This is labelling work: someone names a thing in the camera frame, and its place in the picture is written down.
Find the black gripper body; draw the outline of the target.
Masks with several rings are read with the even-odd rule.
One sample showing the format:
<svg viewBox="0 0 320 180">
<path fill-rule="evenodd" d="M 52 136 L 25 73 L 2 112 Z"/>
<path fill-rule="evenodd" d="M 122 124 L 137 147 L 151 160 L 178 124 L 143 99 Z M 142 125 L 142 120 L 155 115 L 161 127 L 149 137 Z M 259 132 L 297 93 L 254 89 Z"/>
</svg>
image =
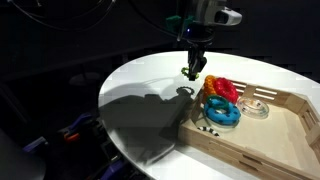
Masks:
<svg viewBox="0 0 320 180">
<path fill-rule="evenodd" d="M 189 52 L 205 51 L 212 44 L 214 32 L 208 26 L 188 25 L 183 37 L 189 43 Z"/>
</svg>

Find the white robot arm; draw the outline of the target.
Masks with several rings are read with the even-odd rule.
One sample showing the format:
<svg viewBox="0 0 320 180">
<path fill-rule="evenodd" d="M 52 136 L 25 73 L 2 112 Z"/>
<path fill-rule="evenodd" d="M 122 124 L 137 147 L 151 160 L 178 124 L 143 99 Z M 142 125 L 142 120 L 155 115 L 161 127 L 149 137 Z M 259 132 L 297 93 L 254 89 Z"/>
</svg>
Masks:
<svg viewBox="0 0 320 180">
<path fill-rule="evenodd" d="M 215 14 L 223 6 L 224 4 L 218 4 L 218 0 L 178 0 L 178 15 L 181 20 L 177 40 L 185 40 L 190 44 L 187 73 L 190 81 L 197 79 L 207 63 L 204 53 L 214 38 Z"/>
</svg>

